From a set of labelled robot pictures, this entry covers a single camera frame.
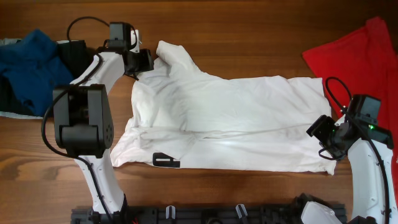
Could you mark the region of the white t-shirt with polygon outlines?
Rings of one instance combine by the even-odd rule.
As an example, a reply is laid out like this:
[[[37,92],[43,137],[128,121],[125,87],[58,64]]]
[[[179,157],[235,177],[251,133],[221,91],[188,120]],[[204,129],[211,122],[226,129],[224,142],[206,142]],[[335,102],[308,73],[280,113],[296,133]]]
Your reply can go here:
[[[154,69],[133,85],[113,166],[153,164],[161,152],[186,169],[334,173],[307,134],[331,113],[321,79],[227,80],[201,71],[181,45],[160,41],[156,53]]]

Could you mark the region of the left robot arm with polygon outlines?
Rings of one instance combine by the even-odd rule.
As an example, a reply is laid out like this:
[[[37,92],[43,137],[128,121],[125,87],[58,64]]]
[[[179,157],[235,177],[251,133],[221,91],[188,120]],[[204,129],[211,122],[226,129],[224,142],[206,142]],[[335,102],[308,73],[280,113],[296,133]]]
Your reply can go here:
[[[134,26],[110,22],[109,39],[96,51],[92,64],[68,86],[53,91],[47,110],[54,117],[58,148],[81,169],[93,199],[90,208],[74,209],[72,223],[134,223],[110,158],[114,126],[108,92],[123,75],[136,79],[151,71],[154,61]]]

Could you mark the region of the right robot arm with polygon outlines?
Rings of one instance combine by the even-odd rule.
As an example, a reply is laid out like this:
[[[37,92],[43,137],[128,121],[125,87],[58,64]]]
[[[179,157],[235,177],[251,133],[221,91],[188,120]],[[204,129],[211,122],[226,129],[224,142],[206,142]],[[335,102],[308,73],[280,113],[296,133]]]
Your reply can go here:
[[[319,140],[325,159],[347,157],[353,175],[351,223],[397,223],[391,163],[392,133],[377,125],[381,102],[354,95],[343,120],[320,116],[307,134]]]

